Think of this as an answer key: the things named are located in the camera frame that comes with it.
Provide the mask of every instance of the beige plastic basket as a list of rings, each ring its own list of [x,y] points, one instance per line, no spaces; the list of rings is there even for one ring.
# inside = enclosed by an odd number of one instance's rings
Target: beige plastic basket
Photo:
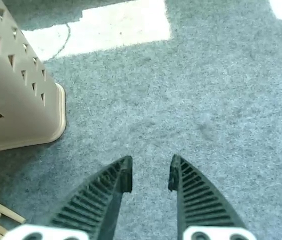
[[[64,129],[64,89],[0,0],[0,151],[52,142]]]

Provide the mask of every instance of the gray carpet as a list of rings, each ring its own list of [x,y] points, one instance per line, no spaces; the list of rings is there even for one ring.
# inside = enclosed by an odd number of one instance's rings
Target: gray carpet
[[[5,0],[30,31],[117,2]],[[40,224],[83,179],[131,155],[134,189],[115,239],[175,240],[176,193],[167,183],[179,154],[258,239],[281,240],[282,20],[267,0],[166,7],[170,40],[45,63],[66,89],[67,128],[55,143],[0,152],[0,202]]]

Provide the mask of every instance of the white plastic mount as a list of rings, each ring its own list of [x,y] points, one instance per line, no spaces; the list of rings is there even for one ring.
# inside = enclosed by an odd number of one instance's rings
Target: white plastic mount
[[[2,240],[89,240],[89,236],[78,230],[22,225],[8,232]]]

